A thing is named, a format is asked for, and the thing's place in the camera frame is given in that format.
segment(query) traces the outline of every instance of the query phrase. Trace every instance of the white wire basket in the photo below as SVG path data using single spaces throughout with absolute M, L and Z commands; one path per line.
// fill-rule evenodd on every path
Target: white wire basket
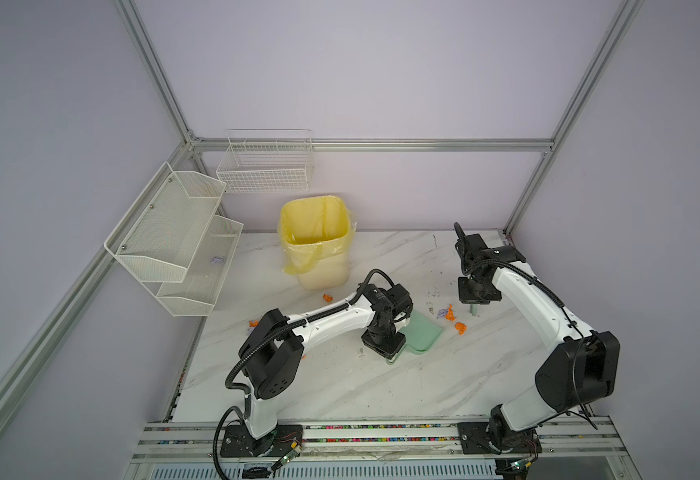
M 243 224 L 214 215 L 185 281 L 163 283 L 155 298 L 173 316 L 208 316 L 225 282 Z
M 163 164 L 105 240 L 172 316 L 207 316 L 219 299 L 243 230 L 217 214 L 224 190 L 225 182 Z M 133 211 L 141 213 L 129 228 Z
M 110 251 L 140 282 L 184 281 L 225 191 L 220 180 L 168 168 L 170 173 L 149 206 Z
M 228 130 L 216 175 L 231 194 L 307 192 L 315 167 L 309 130 Z

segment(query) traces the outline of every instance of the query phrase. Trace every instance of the white marble tabletop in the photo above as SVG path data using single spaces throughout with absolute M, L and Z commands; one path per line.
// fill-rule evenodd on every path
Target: white marble tabletop
M 489 246 L 502 245 L 496 230 L 481 231 Z M 302 289 L 281 272 L 277 234 L 243 234 L 216 310 L 209 316 L 174 410 L 174 422 L 216 422 L 229 406 L 243 406 L 239 390 L 225 389 L 238 361 L 249 320 L 278 308 L 307 312 L 354 292 L 368 271 L 382 269 L 410 293 L 414 309 L 443 327 L 423 355 L 403 352 L 391 366 L 364 348 L 361 330 L 310 350 L 294 382 L 277 398 L 279 420 L 452 418 L 488 415 L 534 381 L 545 354 L 537 333 L 509 300 L 478 306 L 459 302 L 460 262 L 453 231 L 359 232 L 350 252 L 347 283 L 328 291 Z M 374 281 L 384 284 L 382 278 Z M 453 304 L 454 322 L 437 319 Z

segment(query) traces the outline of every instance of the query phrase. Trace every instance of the wire basket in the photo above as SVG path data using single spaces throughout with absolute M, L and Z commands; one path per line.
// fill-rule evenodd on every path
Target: wire basket
M 216 170 L 231 194 L 307 192 L 314 160 L 309 130 L 228 130 Z
M 168 177 L 125 238 L 119 244 L 105 242 L 140 282 L 185 279 L 225 189 L 215 178 L 168 168 Z
M 225 282 L 243 224 L 214 215 L 185 281 L 163 283 L 155 298 L 173 316 L 208 316 Z

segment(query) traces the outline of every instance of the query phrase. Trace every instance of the yellow plastic bag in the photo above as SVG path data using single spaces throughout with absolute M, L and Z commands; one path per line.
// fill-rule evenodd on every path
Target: yellow plastic bag
M 300 275 L 313 270 L 323 259 L 348 252 L 355 222 L 339 197 L 300 198 L 281 209 L 278 234 L 288 257 L 283 271 Z

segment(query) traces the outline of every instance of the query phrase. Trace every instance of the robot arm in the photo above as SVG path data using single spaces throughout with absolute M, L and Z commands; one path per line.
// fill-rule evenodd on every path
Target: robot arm
M 524 432 L 576 405 L 611 395 L 620 344 L 610 332 L 598 333 L 566 308 L 526 264 L 514 246 L 490 249 L 479 234 L 465 235 L 459 224 L 455 245 L 462 262 L 459 297 L 487 304 L 506 295 L 537 331 L 548 358 L 534 384 L 494 407 L 491 445 L 503 451 Z
M 384 275 L 372 270 L 353 295 L 312 312 L 284 316 L 279 310 L 271 310 L 251 332 L 239 356 L 241 361 L 250 357 L 242 367 L 245 378 L 241 389 L 247 392 L 244 422 L 254 439 L 266 436 L 277 425 L 275 397 L 294 381 L 299 361 L 309 349 L 342 333 L 363 329 L 364 345 L 387 359 L 403 348 L 406 336 L 397 331 L 397 326 L 404 325 L 411 316 L 411 297 L 401 284 L 390 282 L 391 288 L 385 290 L 368 283 L 374 273 Z M 294 328 L 268 340 L 272 332 L 284 326 Z

